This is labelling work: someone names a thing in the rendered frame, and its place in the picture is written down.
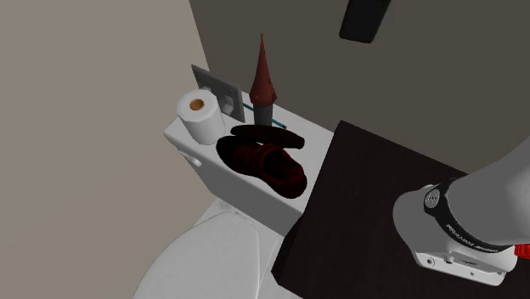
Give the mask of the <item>black wall-mounted box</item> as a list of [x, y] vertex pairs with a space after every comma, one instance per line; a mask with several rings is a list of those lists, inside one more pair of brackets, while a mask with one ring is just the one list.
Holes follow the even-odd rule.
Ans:
[[372, 43], [392, 0], [348, 0], [339, 31], [344, 40]]

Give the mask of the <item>grey picture frame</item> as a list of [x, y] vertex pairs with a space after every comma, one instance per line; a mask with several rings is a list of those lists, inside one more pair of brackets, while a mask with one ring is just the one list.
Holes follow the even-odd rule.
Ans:
[[221, 112], [236, 121], [245, 123], [245, 107], [241, 88], [197, 65], [191, 65], [191, 69], [198, 88], [208, 90], [217, 97]]

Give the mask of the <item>dark brown sausage-shaped object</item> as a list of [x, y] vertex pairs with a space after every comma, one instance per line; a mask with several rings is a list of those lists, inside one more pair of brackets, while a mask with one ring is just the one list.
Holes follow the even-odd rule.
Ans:
[[230, 132], [235, 136], [249, 138], [261, 144], [277, 144], [282, 148], [301, 150], [305, 139], [300, 135], [280, 127], [265, 125], [238, 125]]

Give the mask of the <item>red-roofed tower figure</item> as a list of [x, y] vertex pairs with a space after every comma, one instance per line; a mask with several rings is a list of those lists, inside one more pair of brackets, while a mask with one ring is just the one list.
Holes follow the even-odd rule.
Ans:
[[250, 91], [256, 125], [272, 126], [273, 104], [276, 99], [277, 94], [270, 78], [263, 33], [261, 33], [257, 69]]

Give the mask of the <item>teal pen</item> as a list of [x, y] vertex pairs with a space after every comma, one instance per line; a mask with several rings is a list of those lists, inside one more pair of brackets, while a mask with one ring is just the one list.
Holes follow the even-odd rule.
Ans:
[[270, 105], [268, 107], [254, 107], [250, 106], [249, 104], [243, 104], [244, 107], [248, 110], [250, 110], [254, 115], [254, 122], [259, 125], [269, 125], [272, 126], [273, 124], [277, 127], [280, 127], [282, 129], [286, 129], [287, 126], [275, 119], [273, 119], [273, 106]]

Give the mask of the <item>dark robot stand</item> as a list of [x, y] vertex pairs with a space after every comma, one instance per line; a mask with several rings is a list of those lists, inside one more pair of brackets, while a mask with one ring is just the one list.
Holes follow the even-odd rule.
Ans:
[[341, 121], [274, 262], [275, 281], [302, 299], [530, 299], [528, 260], [488, 286], [421, 267], [399, 237], [399, 195], [463, 174]]

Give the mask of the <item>dark red shoe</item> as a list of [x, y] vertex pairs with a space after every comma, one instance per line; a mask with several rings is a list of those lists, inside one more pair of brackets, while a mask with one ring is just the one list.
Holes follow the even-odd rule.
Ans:
[[259, 144], [248, 138], [225, 136], [217, 141], [216, 151], [231, 170], [262, 180], [287, 199], [301, 196], [307, 188], [302, 165], [276, 144]]

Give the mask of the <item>white toilet paper roll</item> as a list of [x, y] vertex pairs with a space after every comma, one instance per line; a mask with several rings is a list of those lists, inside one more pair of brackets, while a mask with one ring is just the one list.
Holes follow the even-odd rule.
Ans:
[[177, 103], [177, 114], [198, 144], [214, 144], [225, 135], [217, 97], [209, 90], [195, 89], [186, 93]]

